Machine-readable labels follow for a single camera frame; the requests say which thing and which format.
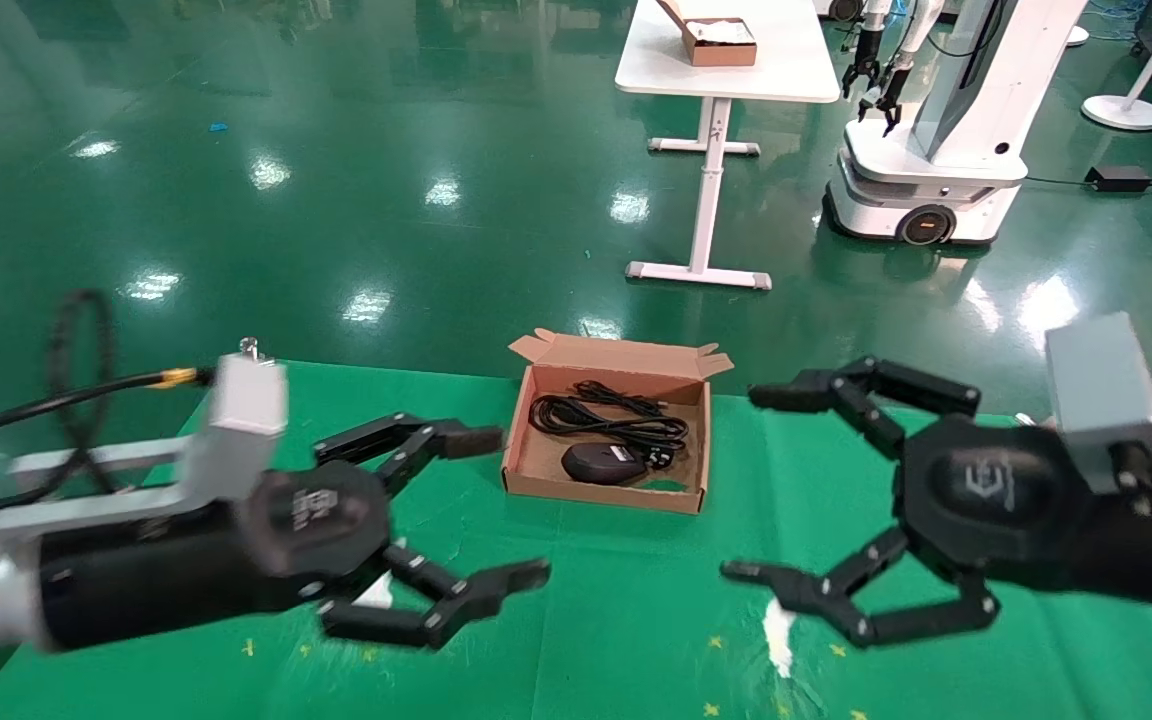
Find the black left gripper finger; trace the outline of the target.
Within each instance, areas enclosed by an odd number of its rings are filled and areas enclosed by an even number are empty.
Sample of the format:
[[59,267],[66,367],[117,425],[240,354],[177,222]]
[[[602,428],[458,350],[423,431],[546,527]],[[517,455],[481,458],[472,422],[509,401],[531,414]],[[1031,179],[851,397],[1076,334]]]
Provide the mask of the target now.
[[497,616],[511,594],[544,588],[552,573],[547,559],[530,559],[461,578],[402,544],[388,544],[372,566],[429,598],[430,609],[385,609],[351,601],[326,601],[321,605],[321,626],[329,637],[440,650],[465,626]]
[[503,429],[467,427],[454,418],[429,420],[392,414],[320,439],[314,444],[314,464],[340,461],[361,467],[382,457],[372,473],[387,495],[397,497],[431,460],[493,455],[502,450],[503,444]]

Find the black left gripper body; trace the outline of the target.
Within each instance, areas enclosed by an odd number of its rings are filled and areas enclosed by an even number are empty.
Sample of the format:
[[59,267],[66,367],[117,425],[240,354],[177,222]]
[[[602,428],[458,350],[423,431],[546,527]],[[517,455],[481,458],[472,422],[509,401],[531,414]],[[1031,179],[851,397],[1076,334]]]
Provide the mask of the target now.
[[265,471],[237,501],[46,535],[41,624],[51,647],[71,651],[343,600],[379,577],[389,538],[374,473],[348,462]]

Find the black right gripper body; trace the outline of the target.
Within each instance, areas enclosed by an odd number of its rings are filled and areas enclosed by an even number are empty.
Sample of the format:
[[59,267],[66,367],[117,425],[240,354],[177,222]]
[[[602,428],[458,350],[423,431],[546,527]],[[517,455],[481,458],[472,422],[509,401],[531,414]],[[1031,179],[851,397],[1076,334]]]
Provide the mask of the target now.
[[1098,495],[1055,430],[943,416],[902,444],[896,500],[932,568],[1152,602],[1152,495]]

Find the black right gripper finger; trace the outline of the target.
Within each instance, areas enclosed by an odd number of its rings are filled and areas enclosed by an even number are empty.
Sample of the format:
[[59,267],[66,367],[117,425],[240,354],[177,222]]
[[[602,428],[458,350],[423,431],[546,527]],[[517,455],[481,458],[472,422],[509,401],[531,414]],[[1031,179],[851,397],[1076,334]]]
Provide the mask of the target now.
[[954,600],[878,614],[861,611],[855,596],[919,550],[920,544],[904,530],[890,528],[820,575],[787,564],[746,560],[722,562],[721,575],[730,582],[768,588],[782,611],[823,619],[854,647],[893,646],[979,632],[992,626],[998,616],[998,601],[983,575],[937,562],[931,562],[929,569],[957,589]]
[[872,396],[935,414],[973,418],[980,391],[964,382],[878,357],[861,357],[838,369],[801,370],[790,382],[748,387],[751,404],[778,414],[838,414],[884,457],[897,461],[905,430]]

